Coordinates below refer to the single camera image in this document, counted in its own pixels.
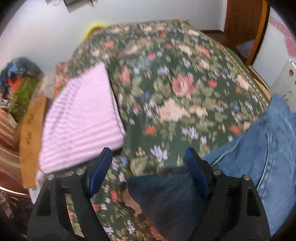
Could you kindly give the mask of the blue denim jeans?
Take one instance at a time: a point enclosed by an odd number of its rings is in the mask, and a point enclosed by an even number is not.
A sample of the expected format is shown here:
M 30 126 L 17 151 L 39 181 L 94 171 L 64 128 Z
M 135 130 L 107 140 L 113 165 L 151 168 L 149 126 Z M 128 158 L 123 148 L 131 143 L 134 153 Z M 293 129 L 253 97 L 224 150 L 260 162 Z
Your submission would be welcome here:
M 278 232 L 295 206 L 295 113 L 282 95 L 274 95 L 264 114 L 243 134 L 201 159 L 227 176 L 249 175 L 270 237 Z M 190 240 L 206 198 L 186 164 L 160 175 L 131 176 L 127 190 L 151 221 L 158 240 Z

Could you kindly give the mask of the orange pink curtain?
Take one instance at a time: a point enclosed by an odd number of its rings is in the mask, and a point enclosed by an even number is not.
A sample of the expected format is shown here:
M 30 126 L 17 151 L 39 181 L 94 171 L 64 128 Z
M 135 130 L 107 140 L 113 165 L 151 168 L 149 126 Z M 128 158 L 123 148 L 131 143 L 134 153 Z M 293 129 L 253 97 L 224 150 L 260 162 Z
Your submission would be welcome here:
M 14 118 L 1 109 L 1 188 L 27 193 L 22 184 L 18 147 L 13 146 L 16 127 Z

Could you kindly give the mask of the wooden lap desk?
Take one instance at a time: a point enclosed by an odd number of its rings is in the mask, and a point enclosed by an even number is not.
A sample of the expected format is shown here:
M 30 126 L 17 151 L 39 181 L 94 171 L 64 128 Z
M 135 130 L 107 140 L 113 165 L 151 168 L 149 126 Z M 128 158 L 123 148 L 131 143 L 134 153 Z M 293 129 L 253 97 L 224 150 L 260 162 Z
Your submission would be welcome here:
M 44 95 L 38 97 L 30 104 L 23 117 L 20 136 L 20 165 L 25 189 L 36 186 L 46 105 L 47 97 Z

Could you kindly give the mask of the pink striped folded garment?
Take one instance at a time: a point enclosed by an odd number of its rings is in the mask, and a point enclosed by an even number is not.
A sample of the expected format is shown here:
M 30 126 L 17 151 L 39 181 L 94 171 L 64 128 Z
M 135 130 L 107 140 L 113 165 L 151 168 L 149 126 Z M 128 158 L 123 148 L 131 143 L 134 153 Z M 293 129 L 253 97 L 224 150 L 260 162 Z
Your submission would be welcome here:
M 48 110 L 39 155 L 46 174 L 80 165 L 103 148 L 120 149 L 125 130 L 104 63 L 69 80 Z

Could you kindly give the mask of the white suitcase with stickers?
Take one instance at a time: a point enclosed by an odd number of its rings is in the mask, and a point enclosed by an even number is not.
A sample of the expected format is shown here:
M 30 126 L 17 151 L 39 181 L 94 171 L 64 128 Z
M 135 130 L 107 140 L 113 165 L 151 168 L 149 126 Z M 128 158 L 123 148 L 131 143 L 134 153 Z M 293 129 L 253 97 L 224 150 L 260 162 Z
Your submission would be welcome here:
M 288 60 L 281 73 L 270 88 L 270 94 L 282 95 L 293 112 L 295 112 L 296 107 L 295 81 L 295 63 L 292 60 Z

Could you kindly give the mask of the floral green bedspread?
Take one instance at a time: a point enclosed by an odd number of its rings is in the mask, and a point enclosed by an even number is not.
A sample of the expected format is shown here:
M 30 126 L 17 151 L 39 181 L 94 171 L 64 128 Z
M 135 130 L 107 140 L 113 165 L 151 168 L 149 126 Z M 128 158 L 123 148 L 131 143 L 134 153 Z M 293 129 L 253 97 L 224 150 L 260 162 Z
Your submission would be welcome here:
M 99 62 L 126 136 L 92 205 L 111 240 L 159 240 L 121 202 L 127 177 L 182 166 L 188 147 L 205 156 L 247 130 L 269 100 L 236 54 L 181 20 L 94 31 L 56 67 L 55 93 Z

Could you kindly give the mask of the green fabric storage bin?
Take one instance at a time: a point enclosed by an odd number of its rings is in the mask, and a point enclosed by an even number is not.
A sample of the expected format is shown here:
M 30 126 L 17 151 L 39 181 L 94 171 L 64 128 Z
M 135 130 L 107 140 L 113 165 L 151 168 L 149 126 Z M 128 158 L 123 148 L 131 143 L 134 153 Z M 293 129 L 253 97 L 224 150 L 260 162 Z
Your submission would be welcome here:
M 34 91 L 39 87 L 40 79 L 34 75 L 25 75 L 23 81 L 14 94 L 9 113 L 19 123 L 26 114 Z

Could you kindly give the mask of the pile of clothes on bin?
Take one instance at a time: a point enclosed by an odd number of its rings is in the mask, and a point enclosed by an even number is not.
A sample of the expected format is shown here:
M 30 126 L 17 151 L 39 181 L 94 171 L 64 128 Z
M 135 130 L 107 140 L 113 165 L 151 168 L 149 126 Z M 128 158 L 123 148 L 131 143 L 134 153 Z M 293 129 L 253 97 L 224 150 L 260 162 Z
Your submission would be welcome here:
M 18 57 L 7 63 L 1 71 L 3 98 L 7 99 L 16 81 L 27 74 L 36 77 L 42 77 L 44 75 L 39 66 L 27 57 Z

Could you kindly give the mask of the white sliding wardrobe door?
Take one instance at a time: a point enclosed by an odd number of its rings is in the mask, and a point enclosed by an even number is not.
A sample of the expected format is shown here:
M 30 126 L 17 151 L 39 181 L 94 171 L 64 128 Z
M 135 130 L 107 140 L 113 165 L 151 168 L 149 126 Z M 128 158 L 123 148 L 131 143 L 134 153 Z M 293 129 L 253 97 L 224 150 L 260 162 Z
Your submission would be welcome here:
M 295 77 L 295 39 L 281 17 L 270 8 L 269 19 L 252 69 L 263 83 L 272 87 L 285 66 L 288 77 Z

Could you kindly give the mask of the brown wooden door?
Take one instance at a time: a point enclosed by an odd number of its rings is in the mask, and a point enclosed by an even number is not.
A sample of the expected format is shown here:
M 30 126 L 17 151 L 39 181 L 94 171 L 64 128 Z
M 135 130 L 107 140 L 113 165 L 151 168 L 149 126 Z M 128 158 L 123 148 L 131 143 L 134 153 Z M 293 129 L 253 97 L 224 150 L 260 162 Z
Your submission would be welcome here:
M 254 41 L 248 57 L 243 59 L 245 66 L 255 61 L 267 28 L 269 13 L 267 1 L 227 1 L 224 27 L 227 47 L 240 55 L 237 45 Z

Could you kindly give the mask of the yellow foam bed rail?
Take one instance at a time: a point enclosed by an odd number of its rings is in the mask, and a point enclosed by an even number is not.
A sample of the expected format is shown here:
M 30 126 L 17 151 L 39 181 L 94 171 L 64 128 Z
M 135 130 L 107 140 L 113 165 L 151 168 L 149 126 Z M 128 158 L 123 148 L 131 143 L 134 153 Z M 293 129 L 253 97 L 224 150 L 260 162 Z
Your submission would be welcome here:
M 86 42 L 90 39 L 94 38 L 96 32 L 100 32 L 101 30 L 107 28 L 108 25 L 102 22 L 96 22 L 89 25 L 83 35 L 82 42 Z

